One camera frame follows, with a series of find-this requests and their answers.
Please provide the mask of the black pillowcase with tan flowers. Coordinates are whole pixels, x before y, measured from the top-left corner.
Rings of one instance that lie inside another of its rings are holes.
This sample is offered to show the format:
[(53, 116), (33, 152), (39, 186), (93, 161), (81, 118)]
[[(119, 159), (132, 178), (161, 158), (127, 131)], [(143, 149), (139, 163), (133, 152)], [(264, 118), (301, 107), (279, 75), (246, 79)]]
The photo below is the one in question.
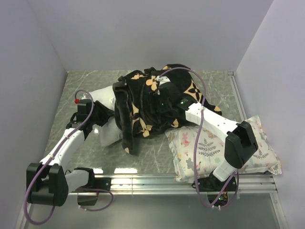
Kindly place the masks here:
[(166, 75), (183, 95), (190, 95), (209, 110), (222, 114), (218, 106), (209, 104), (203, 98), (188, 70), (189, 67), (183, 64), (167, 64), (161, 70), (151, 67), (144, 71), (132, 71), (113, 84), (116, 99), (114, 117), (117, 127), (122, 131), (122, 147), (125, 152), (130, 155), (137, 153), (137, 146), (134, 144), (136, 135), (148, 137), (153, 132), (178, 128), (189, 123), (171, 112), (161, 114), (156, 111), (158, 75)]

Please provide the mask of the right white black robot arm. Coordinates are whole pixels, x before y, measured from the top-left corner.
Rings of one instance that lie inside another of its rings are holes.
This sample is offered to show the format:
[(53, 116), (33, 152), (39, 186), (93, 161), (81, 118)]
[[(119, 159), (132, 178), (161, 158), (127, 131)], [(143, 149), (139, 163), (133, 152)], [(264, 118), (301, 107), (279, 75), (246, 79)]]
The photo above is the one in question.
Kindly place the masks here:
[(244, 164), (258, 150), (258, 144), (251, 125), (226, 119), (204, 107), (190, 95), (183, 95), (171, 82), (162, 83), (157, 89), (157, 111), (171, 112), (183, 120), (199, 125), (212, 132), (224, 142), (224, 160), (213, 171), (210, 185), (222, 190), (228, 177)]

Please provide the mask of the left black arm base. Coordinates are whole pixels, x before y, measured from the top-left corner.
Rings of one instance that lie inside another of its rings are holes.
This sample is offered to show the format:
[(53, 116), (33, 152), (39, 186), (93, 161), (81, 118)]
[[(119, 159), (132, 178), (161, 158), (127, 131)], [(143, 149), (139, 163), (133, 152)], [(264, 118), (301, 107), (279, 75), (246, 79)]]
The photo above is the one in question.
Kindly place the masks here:
[(72, 193), (77, 194), (77, 204), (80, 207), (93, 207), (100, 194), (109, 194), (112, 179), (110, 177), (95, 178), (92, 186), (77, 187)]

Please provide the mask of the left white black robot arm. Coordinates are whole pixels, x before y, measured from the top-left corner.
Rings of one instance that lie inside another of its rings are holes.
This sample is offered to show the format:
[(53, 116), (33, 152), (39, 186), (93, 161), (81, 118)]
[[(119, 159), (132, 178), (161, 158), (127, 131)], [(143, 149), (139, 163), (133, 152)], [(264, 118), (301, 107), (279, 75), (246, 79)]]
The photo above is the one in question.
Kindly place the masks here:
[(65, 174), (73, 154), (92, 132), (94, 125), (104, 126), (114, 112), (99, 101), (77, 100), (77, 111), (71, 116), (60, 141), (38, 163), (31, 163), (26, 170), (26, 203), (62, 206), (69, 193), (81, 189), (95, 189), (92, 168), (78, 167)]

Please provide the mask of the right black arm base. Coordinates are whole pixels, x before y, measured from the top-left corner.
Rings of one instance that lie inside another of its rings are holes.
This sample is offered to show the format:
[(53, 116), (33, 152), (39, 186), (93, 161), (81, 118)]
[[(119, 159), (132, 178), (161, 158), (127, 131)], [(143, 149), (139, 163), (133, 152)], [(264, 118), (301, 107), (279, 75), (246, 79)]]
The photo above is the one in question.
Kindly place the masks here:
[(207, 195), (210, 205), (216, 200), (211, 208), (222, 209), (238, 198), (239, 181), (239, 176), (237, 176), (237, 178), (228, 178), (224, 182), (221, 182), (216, 178), (206, 177), (198, 179), (197, 183), (200, 193), (215, 192), (215, 194)]

